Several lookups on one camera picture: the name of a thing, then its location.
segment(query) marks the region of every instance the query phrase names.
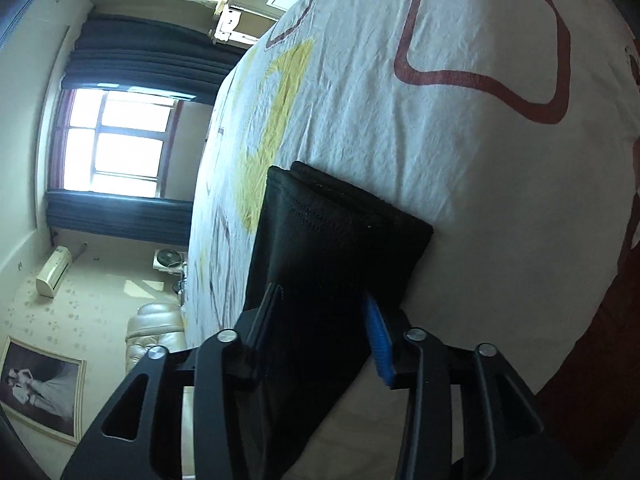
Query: wall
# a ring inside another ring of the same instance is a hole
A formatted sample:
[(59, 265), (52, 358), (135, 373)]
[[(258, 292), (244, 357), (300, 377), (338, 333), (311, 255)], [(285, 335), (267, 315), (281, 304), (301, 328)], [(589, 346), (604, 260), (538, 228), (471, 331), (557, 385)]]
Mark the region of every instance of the wall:
[(196, 179), (213, 107), (184, 102), (167, 171), (165, 198), (193, 201)]
[(213, 9), (184, 0), (111, 0), (98, 4), (95, 10), (173, 23), (204, 34), (213, 26)]
[[(152, 269), (154, 249), (159, 247), (148, 242), (72, 231), (61, 231), (56, 242), (69, 247), (74, 256), (82, 243), (87, 242), (88, 249), (75, 261), (53, 300), (37, 295), (37, 269), (24, 273), (15, 299), (0, 311), (0, 341), (11, 335), (87, 361), (85, 431), (124, 377), (129, 317), (145, 303), (178, 303), (171, 290), (177, 276)], [(74, 448), (17, 420), (12, 424), (44, 471), (59, 478)]]
[(54, 62), (68, 30), (84, 21), (89, 0), (34, 0), (0, 52), (0, 310), (47, 249), (36, 225), (35, 152)]
[[(122, 14), (147, 20), (157, 20), (158, 22), (173, 23), (181, 27), (192, 28), (204, 34), (208, 34), (213, 28), (213, 9), (184, 0), (107, 0), (98, 4), (95, 10), (105, 14)], [(246, 14), (249, 13), (242, 13), (241, 23), (236, 29), (239, 32), (244, 32), (257, 38), (274, 23), (261, 16), (253, 14), (245, 16)], [(220, 44), (229, 44), (244, 49), (251, 47), (251, 45), (235, 41), (221, 41)]]

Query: dark curtain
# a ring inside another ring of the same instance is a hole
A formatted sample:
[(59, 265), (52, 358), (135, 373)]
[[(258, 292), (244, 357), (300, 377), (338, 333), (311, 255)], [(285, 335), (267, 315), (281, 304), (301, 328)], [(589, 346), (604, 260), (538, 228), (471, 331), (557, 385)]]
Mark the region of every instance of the dark curtain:
[(105, 193), (47, 191), (47, 224), (84, 233), (189, 244), (193, 203)]
[(244, 52), (213, 44), (190, 28), (94, 14), (82, 26), (62, 88), (142, 87), (213, 105), (222, 81)]

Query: window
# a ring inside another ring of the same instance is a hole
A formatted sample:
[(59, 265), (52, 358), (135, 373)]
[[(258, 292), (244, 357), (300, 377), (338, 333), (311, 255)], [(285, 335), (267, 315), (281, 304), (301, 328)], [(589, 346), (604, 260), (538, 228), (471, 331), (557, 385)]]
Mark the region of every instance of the window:
[(58, 114), (52, 187), (162, 196), (179, 107), (135, 92), (70, 92)]

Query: air conditioner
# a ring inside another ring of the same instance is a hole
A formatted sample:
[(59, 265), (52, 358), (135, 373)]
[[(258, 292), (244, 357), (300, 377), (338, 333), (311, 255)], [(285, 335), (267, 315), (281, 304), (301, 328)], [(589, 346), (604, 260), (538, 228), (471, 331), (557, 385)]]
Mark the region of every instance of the air conditioner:
[(69, 249), (58, 246), (36, 278), (36, 290), (41, 296), (55, 298), (73, 259)]
[(155, 270), (159, 270), (160, 272), (168, 272), (169, 274), (174, 274), (176, 276), (181, 276), (182, 275), (182, 268), (185, 266), (186, 262), (187, 262), (187, 253), (183, 253), (181, 251), (177, 251), (178, 254), (180, 254), (180, 256), (182, 257), (182, 262), (178, 265), (176, 265), (175, 267), (167, 267), (164, 266), (163, 264), (161, 264), (158, 261), (158, 253), (162, 251), (162, 249), (156, 249), (156, 252), (154, 254), (154, 269)]

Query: leather chair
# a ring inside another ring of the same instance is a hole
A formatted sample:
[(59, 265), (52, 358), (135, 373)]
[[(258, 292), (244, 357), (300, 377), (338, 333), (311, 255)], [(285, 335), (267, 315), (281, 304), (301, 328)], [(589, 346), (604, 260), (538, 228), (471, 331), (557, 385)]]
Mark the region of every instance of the leather chair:
[[(141, 306), (127, 325), (127, 373), (151, 347), (160, 345), (169, 352), (186, 350), (184, 324), (180, 307), (170, 303), (149, 303)], [(185, 388), (182, 396), (182, 478), (195, 478), (193, 464), (193, 387)]]

